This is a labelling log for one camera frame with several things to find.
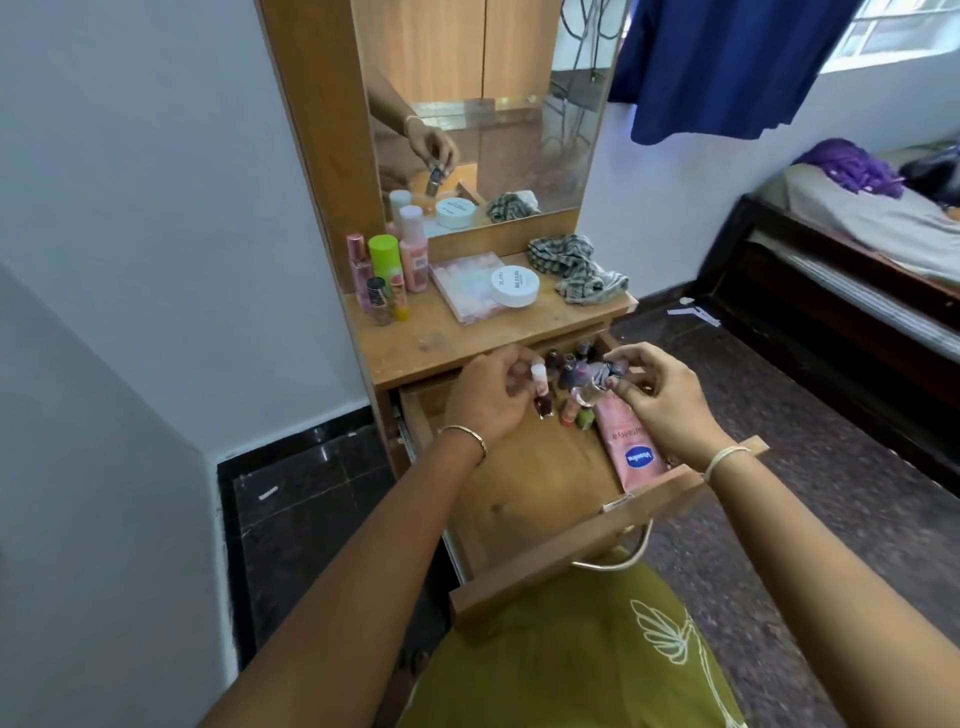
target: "wooden drawer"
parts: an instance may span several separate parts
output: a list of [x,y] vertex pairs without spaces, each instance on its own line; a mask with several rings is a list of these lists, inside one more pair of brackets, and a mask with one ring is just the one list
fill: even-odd
[[[601,353],[616,345],[602,329],[589,333]],[[574,351],[583,335],[535,349]],[[400,389],[411,461],[443,426],[455,378],[438,376]],[[458,496],[444,533],[461,582],[450,595],[458,623],[574,561],[609,551],[634,526],[675,515],[706,491],[700,476],[683,466],[638,496],[624,497],[596,427],[584,432],[561,426],[559,419],[541,420],[531,407]],[[759,438],[748,446],[756,453],[766,449]]]

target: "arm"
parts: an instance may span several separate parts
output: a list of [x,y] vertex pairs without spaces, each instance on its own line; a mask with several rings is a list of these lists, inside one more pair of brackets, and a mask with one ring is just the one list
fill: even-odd
[[364,78],[372,117],[405,136],[428,169],[442,167],[444,178],[449,177],[460,161],[460,150],[453,139],[444,130],[424,124],[375,66],[364,69]]
[[[467,364],[446,421],[492,447],[531,400],[533,354],[507,347]],[[390,678],[420,585],[457,492],[483,455],[445,430],[317,578],[203,728],[367,728]]]
[[[610,358],[646,371],[612,382],[664,449],[702,472],[735,445],[713,420],[696,375],[649,344]],[[747,452],[710,486],[740,544],[834,705],[850,725],[946,726],[960,716],[960,650],[830,533]]]

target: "tile floor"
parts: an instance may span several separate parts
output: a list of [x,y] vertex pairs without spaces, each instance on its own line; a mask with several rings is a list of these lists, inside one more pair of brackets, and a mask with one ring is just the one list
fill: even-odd
[[[759,434],[770,467],[856,553],[960,642],[960,500],[877,444],[723,328],[662,310],[619,322],[700,376],[720,423]],[[372,425],[237,478],[257,646],[393,485]],[[272,488],[272,495],[260,496]],[[842,725],[793,644],[722,511],[703,500],[658,524],[647,562],[712,645],[752,725]],[[432,649],[455,577],[438,551],[406,636]]]

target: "purple cloth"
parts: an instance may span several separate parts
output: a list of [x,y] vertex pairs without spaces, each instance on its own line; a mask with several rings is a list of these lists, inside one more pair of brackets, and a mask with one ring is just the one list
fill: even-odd
[[793,163],[820,167],[825,175],[854,194],[870,192],[895,200],[903,196],[903,177],[883,159],[847,139],[825,139]]

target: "perfume bottle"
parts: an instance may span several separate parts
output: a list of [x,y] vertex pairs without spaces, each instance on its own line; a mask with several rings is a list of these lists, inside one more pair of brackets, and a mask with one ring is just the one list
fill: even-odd
[[353,275],[353,290],[357,302],[365,311],[370,311],[370,295],[367,293],[367,281],[373,277],[373,263],[367,255],[367,243],[359,232],[347,236],[347,252],[350,256],[350,273]]

